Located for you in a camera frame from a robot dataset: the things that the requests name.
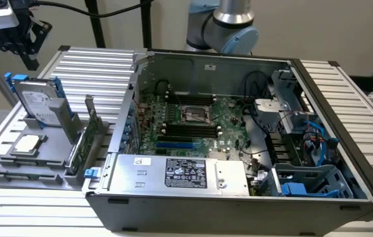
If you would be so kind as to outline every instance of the black pole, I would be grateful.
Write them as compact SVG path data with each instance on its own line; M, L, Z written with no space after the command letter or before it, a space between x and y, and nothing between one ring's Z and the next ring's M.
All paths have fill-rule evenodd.
M89 12L100 14L97 0L85 0L85 2ZM98 48L106 48L101 19L91 17L90 21L93 23L96 45Z
M152 3L141 7L142 44L152 48Z

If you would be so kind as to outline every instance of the white wall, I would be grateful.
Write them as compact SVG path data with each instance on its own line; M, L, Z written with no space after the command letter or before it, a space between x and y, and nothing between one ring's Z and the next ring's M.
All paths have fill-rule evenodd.
M105 0L109 12L132 0ZM153 3L153 46L182 49L188 0ZM253 0L261 39L253 52L265 56L339 61L349 74L373 73L373 0ZM104 20L112 47L142 46L141 13Z

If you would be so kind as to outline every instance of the metal extrusion table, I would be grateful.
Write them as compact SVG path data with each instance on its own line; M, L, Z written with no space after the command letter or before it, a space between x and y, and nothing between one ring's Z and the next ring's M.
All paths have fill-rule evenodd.
M125 88L130 79L133 53L129 50L71 47L59 51L41 73L41 78L58 76L69 102L81 117L87 117L85 95L96 95L96 107L112 123L97 158L102 166L118 119ZM340 67L328 62L303 61L321 91L373 165L373 104L361 99L359 88ZM25 129L26 112L18 104L0 125L0 155ZM58 190L0 189L0 236L126 236L105 229L82 192ZM157 234L132 233L138 236ZM352 222L328 237L373 237L373 221Z

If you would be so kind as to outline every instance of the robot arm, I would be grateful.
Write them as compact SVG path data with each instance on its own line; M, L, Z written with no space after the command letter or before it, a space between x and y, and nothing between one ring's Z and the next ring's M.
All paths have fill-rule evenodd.
M37 70L37 56L53 29L45 21L37 21L30 11L35 1L0 0L0 50L21 56L29 70Z
M250 0L193 0L186 50L248 54L258 40Z
M43 5L65 7L90 17L109 17L128 12L154 0L98 15L61 3ZM41 4L38 0L0 0L0 50L21 56L29 70L37 70L37 56L53 25L37 21L30 7ZM258 40L258 31L252 26L254 13L250 0L193 0L188 27L188 50L214 49L221 53L248 54Z

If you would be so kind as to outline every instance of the cable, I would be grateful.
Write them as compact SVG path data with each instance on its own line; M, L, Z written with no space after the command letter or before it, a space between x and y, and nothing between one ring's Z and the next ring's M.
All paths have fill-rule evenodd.
M260 153L262 153L262 152L269 152L269 150L262 150L262 151L258 151L258 152L256 152L256 153L248 153L248 152L244 150L244 147L245 147L245 144L246 144L249 141L250 141L250 139L248 139L248 141L244 142L242 145L241 145L241 151L242 151L242 153L245 153L245 154L248 154L248 155L257 155L257 154L260 154Z
M138 104L138 102L133 99L133 101L134 101L134 103L137 104L137 107L138 107L138 109L140 109L140 111L141 111L141 105Z
M325 137L321 135L321 133L319 133L319 132L305 132L304 134L303 134L303 136L305 136L307 134L316 134L316 135L319 135L324 140L327 140L325 139Z
M130 6L130 7L128 7L128 8L124 8L124 9L121 9L121 10L118 10L118 11L114 11L114 12L110 12L110 13L106 13L106 14L93 14L93 13L90 13L90 12L87 12L87 11L83 11L83 10L81 10L81 9L73 7L73 6L69 6L69 5L62 4L62 3L58 3L58 2L51 2L51 1L35 1L34 4L33 4L31 6L39 6L39 5L43 5L43 6L55 6L55 7L66 8L66 9L69 9L69 10L71 10L71 11L75 11L75 12L83 14L83 15L87 15L87 16L90 16L90 17L105 18L105 17L110 17L110 16L116 16L116 15L118 15L118 14L122 14L122 13L125 13L125 12L128 12L128 11L132 11L132 10L134 10L134 9L137 9L137 8L140 8L140 7L145 6L145 5L148 5L148 4L150 4L153 1L154 1L154 0L145 1L145 2L142 2L141 4L137 4L137 5L134 5L134 6Z
M248 84L248 79L250 78L250 76L257 73L257 74L262 74L265 76L265 78L268 78L268 75L260 71L260 70L256 70L256 71L252 71L249 72L245 77L244 77L244 100L246 100L246 84Z
M257 118L256 118L254 115L253 115L253 108L254 108L254 106L252 106L252 109L250 109L250 116L252 116L252 118L253 118L253 120L254 120L254 123L257 124L257 126L260 127L260 129L264 131L264 133L265 133L268 136L270 136L269 132L265 130L265 128L262 127L262 125L261 125L260 122L257 121Z
M158 86L162 82L166 82L168 84L170 84L168 79L160 79L154 84L154 94L156 95L157 95Z
M256 88L257 88L257 95L254 95L254 98L257 98L258 94L261 94L261 96L265 98L265 95L266 93L262 91L260 85L258 85L258 82L257 81L253 81L253 84L256 85Z
M280 118L280 120L278 120L278 122L276 123L276 124L278 124L282 120L284 120L284 118L286 118L288 117L288 115L291 115L292 113L304 113L304 114L307 114L308 116L311 116L307 112L304 112L304 111L291 111L288 114L285 114L281 118Z

